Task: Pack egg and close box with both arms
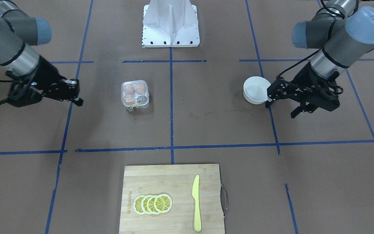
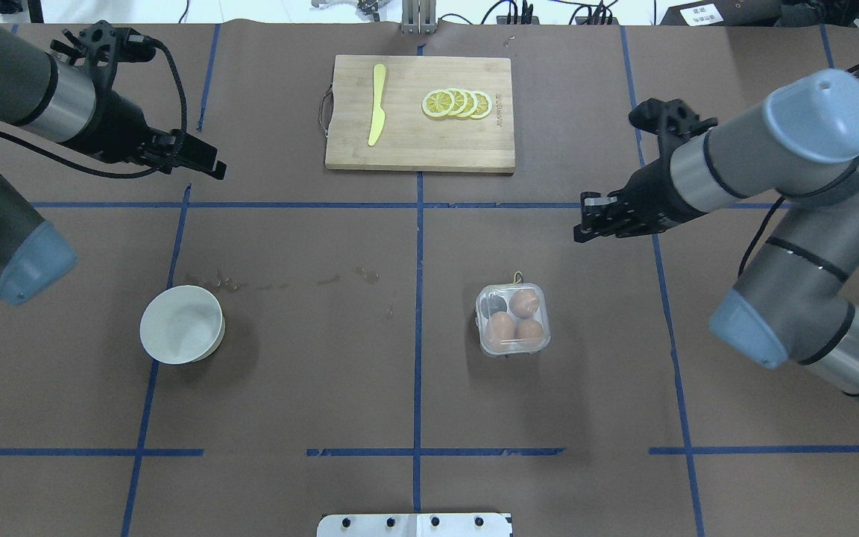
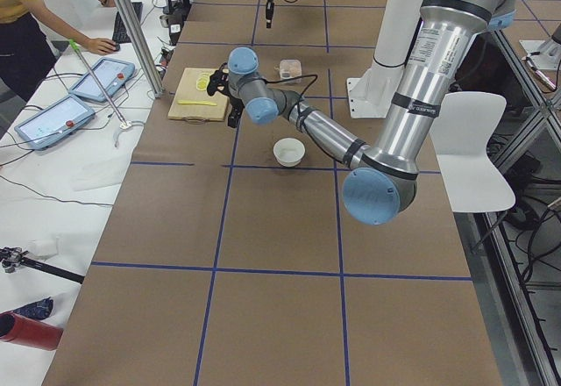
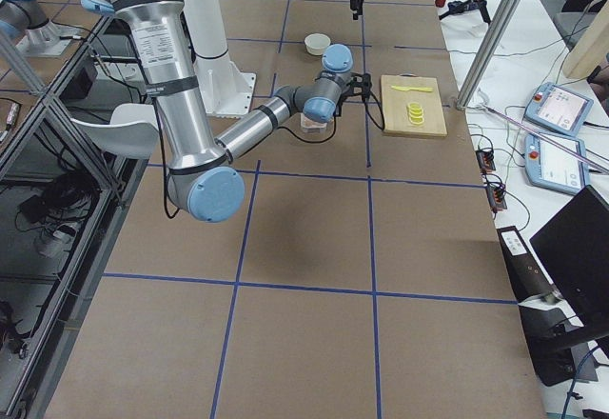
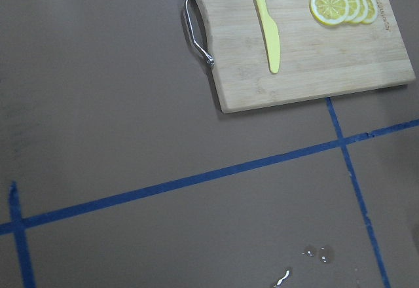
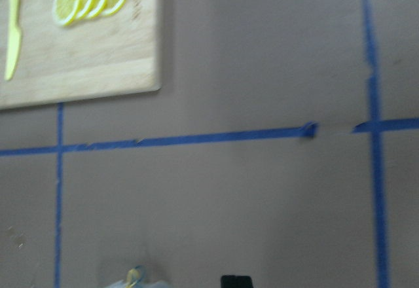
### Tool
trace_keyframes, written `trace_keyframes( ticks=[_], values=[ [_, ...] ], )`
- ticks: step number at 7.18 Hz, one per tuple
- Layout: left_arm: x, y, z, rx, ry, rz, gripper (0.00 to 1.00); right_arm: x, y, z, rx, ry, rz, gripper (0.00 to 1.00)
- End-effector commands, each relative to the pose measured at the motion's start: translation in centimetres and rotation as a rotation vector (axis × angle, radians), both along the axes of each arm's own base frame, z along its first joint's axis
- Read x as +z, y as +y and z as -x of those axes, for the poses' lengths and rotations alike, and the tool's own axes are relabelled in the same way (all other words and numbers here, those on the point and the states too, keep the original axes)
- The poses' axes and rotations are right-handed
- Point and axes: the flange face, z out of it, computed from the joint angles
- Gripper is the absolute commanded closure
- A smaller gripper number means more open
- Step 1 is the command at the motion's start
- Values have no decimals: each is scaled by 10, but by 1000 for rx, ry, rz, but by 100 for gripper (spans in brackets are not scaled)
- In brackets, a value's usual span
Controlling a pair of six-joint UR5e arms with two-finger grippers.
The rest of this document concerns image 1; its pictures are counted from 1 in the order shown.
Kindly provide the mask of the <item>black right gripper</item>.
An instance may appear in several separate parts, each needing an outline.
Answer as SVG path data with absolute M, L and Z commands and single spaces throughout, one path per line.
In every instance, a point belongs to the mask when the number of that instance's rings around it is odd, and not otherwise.
M 58 69 L 45 58 L 39 58 L 32 74 L 32 81 L 35 83 L 34 87 L 41 90 L 44 97 L 58 101 L 68 100 L 78 107 L 83 105 L 83 99 L 78 97 L 79 81 L 61 76 Z

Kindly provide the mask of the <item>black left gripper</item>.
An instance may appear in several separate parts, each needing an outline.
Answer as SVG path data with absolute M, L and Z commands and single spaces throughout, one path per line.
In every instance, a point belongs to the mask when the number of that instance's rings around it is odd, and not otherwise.
M 281 99 L 291 99 L 300 105 L 295 108 L 290 116 L 296 118 L 300 113 L 313 113 L 321 108 L 326 111 L 334 111 L 340 107 L 339 95 L 343 92 L 335 79 L 340 75 L 338 71 L 331 73 L 331 80 L 319 76 L 310 63 L 307 63 L 300 72 L 295 75 L 292 81 L 286 81 L 281 75 L 267 89 L 268 100 L 265 108 Z

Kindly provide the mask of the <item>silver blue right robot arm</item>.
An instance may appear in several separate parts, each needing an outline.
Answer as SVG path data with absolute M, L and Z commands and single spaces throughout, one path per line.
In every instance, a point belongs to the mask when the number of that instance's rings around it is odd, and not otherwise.
M 67 79 L 33 46 L 51 41 L 52 30 L 44 18 L 28 16 L 11 0 L 0 0 L 0 66 L 6 70 L 8 103 L 20 108 L 43 98 L 82 106 L 79 81 Z

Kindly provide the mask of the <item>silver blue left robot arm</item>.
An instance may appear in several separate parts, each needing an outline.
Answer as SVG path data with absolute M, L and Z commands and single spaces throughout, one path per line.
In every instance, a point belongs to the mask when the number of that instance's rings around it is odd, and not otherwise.
M 277 75 L 267 88 L 266 108 L 281 99 L 299 106 L 291 118 L 321 108 L 334 111 L 340 106 L 343 88 L 336 79 L 364 54 L 374 50 L 374 8 L 358 6 L 358 0 L 330 0 L 310 21 L 299 22 L 292 33 L 297 48 L 316 49 L 303 61 L 307 64 L 291 81 Z

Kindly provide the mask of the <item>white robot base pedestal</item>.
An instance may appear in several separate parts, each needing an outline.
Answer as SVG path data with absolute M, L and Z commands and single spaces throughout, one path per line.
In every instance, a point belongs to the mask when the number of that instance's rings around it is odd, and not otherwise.
M 199 45 L 197 7 L 190 0 L 151 0 L 144 6 L 142 47 Z

